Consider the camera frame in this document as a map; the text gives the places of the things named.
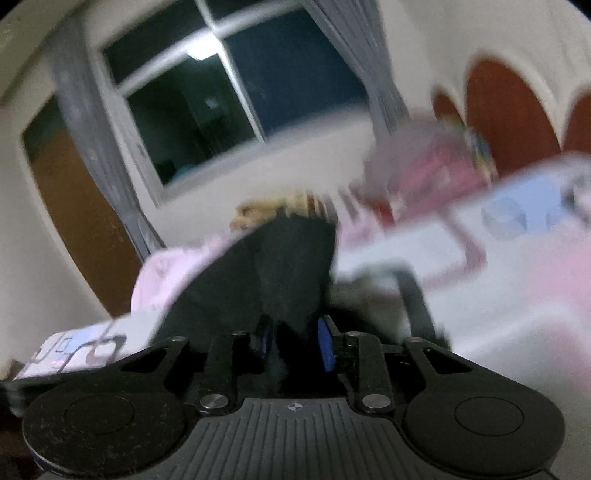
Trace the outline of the black hooded puffer jacket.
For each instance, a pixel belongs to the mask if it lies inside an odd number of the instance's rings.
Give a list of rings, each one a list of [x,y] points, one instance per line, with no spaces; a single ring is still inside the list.
[[[399,338],[346,305],[332,284],[335,224],[318,218],[276,218],[235,241],[189,281],[168,308],[152,340],[185,338],[198,353],[238,331],[259,332],[270,320],[271,351],[297,369],[318,369],[318,321],[335,315],[342,331],[361,331],[396,345]]]

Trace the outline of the stack of folded clothes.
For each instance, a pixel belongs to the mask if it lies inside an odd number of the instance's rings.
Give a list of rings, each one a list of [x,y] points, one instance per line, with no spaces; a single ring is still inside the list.
[[[394,222],[444,210],[498,177],[488,142],[453,117],[418,117],[380,139],[349,193]]]

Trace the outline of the pink blanket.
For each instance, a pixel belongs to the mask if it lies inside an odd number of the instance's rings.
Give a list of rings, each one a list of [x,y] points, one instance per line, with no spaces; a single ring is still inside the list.
[[[135,280],[130,312],[169,309],[196,276],[246,234],[249,230],[213,235],[151,254]]]

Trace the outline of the yellow patterned pillow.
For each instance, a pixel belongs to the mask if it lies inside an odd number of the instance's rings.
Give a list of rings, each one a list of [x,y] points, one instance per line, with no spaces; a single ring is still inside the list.
[[[235,208],[229,223],[232,231],[256,228],[280,216],[329,219],[329,209],[311,191],[291,191],[274,196],[246,200]]]

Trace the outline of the patterned bed sheet mattress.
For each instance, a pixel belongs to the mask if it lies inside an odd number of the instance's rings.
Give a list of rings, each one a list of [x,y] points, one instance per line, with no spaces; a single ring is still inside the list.
[[[331,297],[388,339],[405,339],[394,272],[408,270],[455,353],[532,387],[548,367],[588,394],[589,222],[590,158],[568,152],[339,248]]]

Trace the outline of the brown wooden door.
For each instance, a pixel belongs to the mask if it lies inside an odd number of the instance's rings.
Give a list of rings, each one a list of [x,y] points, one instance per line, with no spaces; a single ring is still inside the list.
[[[35,182],[78,270],[107,312],[129,311],[140,260],[76,150],[51,97],[22,134]]]

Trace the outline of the red white headboard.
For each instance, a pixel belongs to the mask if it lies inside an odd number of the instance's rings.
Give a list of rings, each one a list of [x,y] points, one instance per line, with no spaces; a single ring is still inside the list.
[[[454,116],[488,142],[507,177],[559,154],[590,153],[590,58],[539,65],[511,52],[430,55],[438,117]]]

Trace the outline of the right grey curtain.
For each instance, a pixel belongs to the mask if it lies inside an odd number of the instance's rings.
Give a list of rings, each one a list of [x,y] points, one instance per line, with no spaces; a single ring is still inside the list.
[[[375,136],[390,135],[408,116],[408,109],[394,83],[378,3],[308,0],[301,5],[366,89]]]

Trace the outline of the grey curtain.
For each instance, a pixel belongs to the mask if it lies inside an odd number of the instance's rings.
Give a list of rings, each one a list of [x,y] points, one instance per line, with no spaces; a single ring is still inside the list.
[[[308,0],[301,5],[366,89],[375,136],[390,135],[408,116],[408,109],[394,83],[378,3]]]
[[[126,169],[92,70],[79,13],[68,15],[46,38],[45,57],[60,111],[85,168],[144,261],[164,243],[144,215]]]

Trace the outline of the left grey curtain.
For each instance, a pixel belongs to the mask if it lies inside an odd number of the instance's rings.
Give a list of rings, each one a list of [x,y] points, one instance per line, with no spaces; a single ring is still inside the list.
[[[144,215],[126,169],[92,70],[79,13],[68,15],[46,38],[45,57],[60,111],[85,168],[144,261],[164,243]]]

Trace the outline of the window with grey frame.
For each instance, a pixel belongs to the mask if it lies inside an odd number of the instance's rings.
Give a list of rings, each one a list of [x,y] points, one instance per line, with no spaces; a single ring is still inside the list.
[[[98,48],[111,115],[163,202],[325,119],[367,111],[300,1],[138,1]]]

